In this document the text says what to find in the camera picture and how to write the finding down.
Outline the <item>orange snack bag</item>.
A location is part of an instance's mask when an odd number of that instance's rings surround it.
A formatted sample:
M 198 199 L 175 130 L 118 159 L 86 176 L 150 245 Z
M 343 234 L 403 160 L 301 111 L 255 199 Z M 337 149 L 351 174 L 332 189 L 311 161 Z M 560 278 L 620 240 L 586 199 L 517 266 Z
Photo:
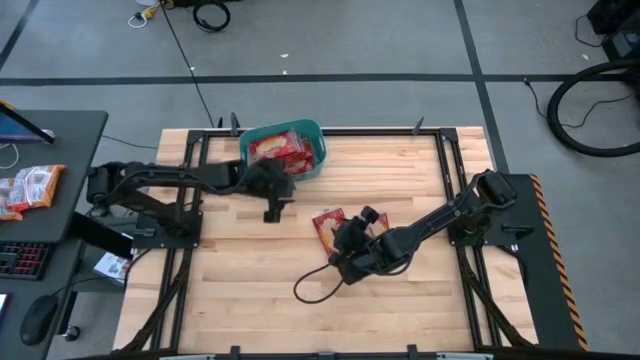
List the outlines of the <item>orange snack bag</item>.
M 21 169 L 11 185 L 7 207 L 13 212 L 51 207 L 65 165 L 32 166 Z
M 10 210 L 8 206 L 9 193 L 13 182 L 13 178 L 0 179 L 0 221 L 21 221 L 23 219 L 23 216 L 19 212 Z

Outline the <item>black desk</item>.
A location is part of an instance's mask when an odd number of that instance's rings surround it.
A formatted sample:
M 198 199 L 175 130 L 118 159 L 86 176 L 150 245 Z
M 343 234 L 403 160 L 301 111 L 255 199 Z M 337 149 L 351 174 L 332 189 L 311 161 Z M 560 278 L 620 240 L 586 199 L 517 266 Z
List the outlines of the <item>black desk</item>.
M 69 238 L 71 220 L 91 166 L 108 114 L 104 111 L 22 110 L 20 114 L 38 127 L 56 134 L 52 144 L 20 144 L 20 160 L 11 170 L 0 170 L 0 178 L 35 165 L 66 166 L 53 205 L 31 209 L 21 221 L 0 221 L 0 242 L 49 242 L 55 245 L 41 280 L 0 278 L 0 294 L 8 294 L 7 308 L 0 317 L 0 360 L 45 360 L 60 317 L 64 312 L 67 286 L 73 281 L 84 244 Z M 58 309 L 45 339 L 34 346 L 20 340 L 20 326 L 31 304 L 56 293 Z

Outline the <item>black controller box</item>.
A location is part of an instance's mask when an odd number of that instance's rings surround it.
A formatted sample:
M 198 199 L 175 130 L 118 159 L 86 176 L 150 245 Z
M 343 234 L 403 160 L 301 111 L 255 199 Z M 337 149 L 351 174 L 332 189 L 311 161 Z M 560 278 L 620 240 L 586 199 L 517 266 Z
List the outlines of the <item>black controller box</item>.
M 109 252 L 117 257 L 132 260 L 132 239 L 92 218 L 75 213 L 69 228 L 71 237 Z

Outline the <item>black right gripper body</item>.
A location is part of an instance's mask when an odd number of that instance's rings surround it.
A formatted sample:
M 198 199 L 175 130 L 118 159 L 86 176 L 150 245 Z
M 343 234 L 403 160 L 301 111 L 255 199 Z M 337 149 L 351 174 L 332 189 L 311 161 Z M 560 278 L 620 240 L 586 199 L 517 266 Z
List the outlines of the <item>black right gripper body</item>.
M 367 228 L 375 223 L 380 214 L 369 206 L 365 206 L 361 213 L 351 219 L 344 219 L 336 230 L 333 230 L 334 252 L 329 256 L 329 264 L 337 266 L 352 253 L 363 248 L 371 240 Z

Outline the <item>white printed booklet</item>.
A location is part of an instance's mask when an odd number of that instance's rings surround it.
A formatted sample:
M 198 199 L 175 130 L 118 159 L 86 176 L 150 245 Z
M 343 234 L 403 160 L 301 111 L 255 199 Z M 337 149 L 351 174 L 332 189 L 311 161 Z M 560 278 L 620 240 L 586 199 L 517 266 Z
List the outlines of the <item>white printed booklet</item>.
M 130 265 L 131 260 L 106 252 L 94 265 L 93 273 L 117 286 L 124 287 Z

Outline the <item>teal plastic basket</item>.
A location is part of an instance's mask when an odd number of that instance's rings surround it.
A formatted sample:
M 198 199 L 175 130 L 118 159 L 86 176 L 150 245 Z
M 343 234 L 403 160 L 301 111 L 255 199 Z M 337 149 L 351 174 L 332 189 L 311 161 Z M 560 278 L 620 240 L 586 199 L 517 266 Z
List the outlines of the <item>teal plastic basket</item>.
M 250 159 L 249 144 L 256 140 L 266 138 L 271 135 L 276 135 L 285 131 L 297 132 L 301 140 L 303 138 L 308 138 L 311 142 L 311 146 L 314 152 L 314 169 L 305 174 L 294 175 L 292 176 L 292 178 L 295 181 L 303 181 L 317 177 L 322 170 L 324 161 L 326 160 L 327 149 L 324 136 L 319 124 L 311 119 L 292 120 L 284 123 L 247 130 L 239 138 L 239 149 L 241 158 L 248 165 L 254 163 L 255 161 L 252 161 Z

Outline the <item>black metal table frame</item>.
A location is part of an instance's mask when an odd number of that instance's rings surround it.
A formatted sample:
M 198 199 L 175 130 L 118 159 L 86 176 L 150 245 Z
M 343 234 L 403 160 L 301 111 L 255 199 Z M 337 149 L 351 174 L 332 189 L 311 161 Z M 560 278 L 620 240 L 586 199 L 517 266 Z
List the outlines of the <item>black metal table frame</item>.
M 386 213 L 394 226 L 439 207 L 456 181 L 449 143 L 427 131 L 332 129 L 320 175 L 300 182 L 277 224 L 266 204 L 240 195 L 205 196 L 202 238 L 194 251 L 184 301 L 181 353 L 346 353 L 467 351 L 473 346 L 454 248 L 446 233 L 426 241 L 396 277 L 340 284 L 326 264 L 312 219 L 340 207 Z

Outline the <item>black platform with hazard stripe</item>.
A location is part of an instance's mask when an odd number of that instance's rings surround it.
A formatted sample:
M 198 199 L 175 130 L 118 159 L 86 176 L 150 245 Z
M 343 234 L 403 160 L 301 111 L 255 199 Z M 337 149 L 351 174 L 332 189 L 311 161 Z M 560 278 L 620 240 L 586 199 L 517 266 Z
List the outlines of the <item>black platform with hazard stripe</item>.
M 586 334 L 539 179 L 525 174 L 506 179 L 516 202 L 493 220 L 487 239 L 491 245 L 515 247 L 539 346 L 586 351 Z

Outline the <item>black computer mouse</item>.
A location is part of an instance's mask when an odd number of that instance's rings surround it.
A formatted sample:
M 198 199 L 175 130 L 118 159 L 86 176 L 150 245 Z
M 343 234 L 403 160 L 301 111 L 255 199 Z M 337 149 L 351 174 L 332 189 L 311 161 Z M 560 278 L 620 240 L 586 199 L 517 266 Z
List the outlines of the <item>black computer mouse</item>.
M 23 317 L 19 336 L 24 345 L 33 346 L 41 343 L 51 326 L 58 308 L 58 299 L 54 295 L 37 298 Z

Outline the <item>black keyboard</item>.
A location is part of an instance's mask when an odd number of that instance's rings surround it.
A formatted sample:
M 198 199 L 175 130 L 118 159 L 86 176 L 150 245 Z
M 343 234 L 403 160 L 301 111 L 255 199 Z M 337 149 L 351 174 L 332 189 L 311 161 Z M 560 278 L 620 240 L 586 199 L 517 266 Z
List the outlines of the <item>black keyboard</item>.
M 41 280 L 55 245 L 0 241 L 0 279 Z

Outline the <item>computer monitor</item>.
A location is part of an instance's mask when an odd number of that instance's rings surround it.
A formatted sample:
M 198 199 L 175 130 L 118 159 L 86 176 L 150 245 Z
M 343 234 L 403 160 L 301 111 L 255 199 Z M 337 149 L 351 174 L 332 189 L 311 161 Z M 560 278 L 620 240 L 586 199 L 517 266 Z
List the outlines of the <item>computer monitor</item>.
M 34 125 L 10 107 L 0 103 L 0 143 L 53 144 L 55 137 L 54 132 Z

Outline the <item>black equipment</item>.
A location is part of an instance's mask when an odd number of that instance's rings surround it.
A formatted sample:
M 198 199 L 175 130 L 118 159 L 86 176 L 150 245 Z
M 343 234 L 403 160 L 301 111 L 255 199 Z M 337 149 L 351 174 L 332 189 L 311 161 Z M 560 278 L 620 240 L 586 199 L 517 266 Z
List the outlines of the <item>black equipment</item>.
M 610 61 L 640 59 L 640 0 L 598 0 L 587 19 Z

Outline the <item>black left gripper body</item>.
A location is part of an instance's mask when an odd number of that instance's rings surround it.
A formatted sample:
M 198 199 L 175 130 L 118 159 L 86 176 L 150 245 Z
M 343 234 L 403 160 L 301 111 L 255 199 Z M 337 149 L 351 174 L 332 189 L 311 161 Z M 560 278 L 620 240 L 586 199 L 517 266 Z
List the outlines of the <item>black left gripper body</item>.
M 285 172 L 283 160 L 259 160 L 245 172 L 244 194 L 268 201 L 265 223 L 280 222 L 283 209 L 293 202 L 294 190 L 294 180 Z

